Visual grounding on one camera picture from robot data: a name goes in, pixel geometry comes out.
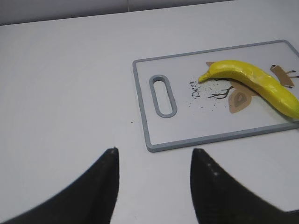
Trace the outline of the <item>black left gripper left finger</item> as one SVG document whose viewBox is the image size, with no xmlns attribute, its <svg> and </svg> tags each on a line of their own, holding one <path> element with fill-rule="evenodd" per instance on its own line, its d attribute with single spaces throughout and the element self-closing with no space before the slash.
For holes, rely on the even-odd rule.
<svg viewBox="0 0 299 224">
<path fill-rule="evenodd" d="M 119 192 L 119 151 L 107 149 L 78 179 L 7 224 L 108 224 Z"/>
</svg>

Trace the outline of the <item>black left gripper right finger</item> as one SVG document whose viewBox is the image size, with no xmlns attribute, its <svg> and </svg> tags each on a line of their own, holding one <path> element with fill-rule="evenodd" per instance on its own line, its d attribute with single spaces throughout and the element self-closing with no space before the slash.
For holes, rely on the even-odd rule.
<svg viewBox="0 0 299 224">
<path fill-rule="evenodd" d="M 298 212 L 284 212 L 241 185 L 204 149 L 192 152 L 192 203 L 200 224 L 297 224 Z"/>
</svg>

